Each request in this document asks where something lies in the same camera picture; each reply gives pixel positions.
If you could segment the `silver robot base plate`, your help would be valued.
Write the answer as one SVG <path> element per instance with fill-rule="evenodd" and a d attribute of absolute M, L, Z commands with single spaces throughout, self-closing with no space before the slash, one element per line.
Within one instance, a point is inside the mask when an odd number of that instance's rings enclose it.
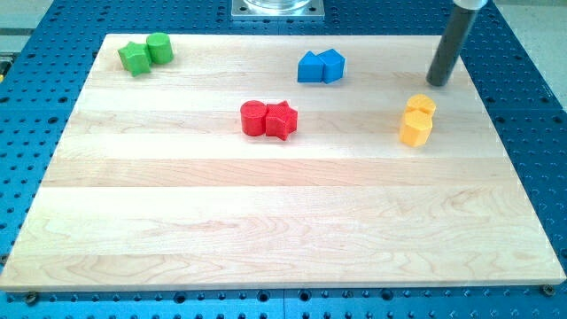
<path fill-rule="evenodd" d="M 323 0 L 232 0 L 234 19 L 313 18 L 325 16 Z"/>

